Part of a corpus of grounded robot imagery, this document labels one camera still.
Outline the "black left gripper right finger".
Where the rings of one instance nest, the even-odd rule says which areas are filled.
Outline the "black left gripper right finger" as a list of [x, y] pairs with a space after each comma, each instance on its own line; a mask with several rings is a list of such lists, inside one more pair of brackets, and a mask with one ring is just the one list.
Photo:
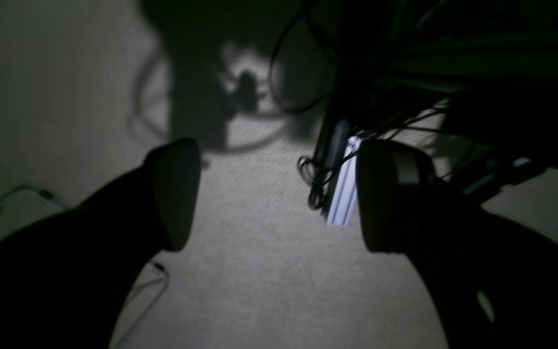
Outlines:
[[363, 141], [355, 166], [372, 253], [404, 254], [451, 349], [558, 349], [558, 244], [439, 179], [431, 157]]

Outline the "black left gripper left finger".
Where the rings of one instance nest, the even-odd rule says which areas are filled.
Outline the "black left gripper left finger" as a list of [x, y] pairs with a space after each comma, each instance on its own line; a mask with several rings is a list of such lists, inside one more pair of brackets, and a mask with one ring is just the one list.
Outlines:
[[0, 241], [0, 349], [106, 349], [138, 274], [189, 239], [202, 172], [194, 139], [147, 154], [75, 208]]

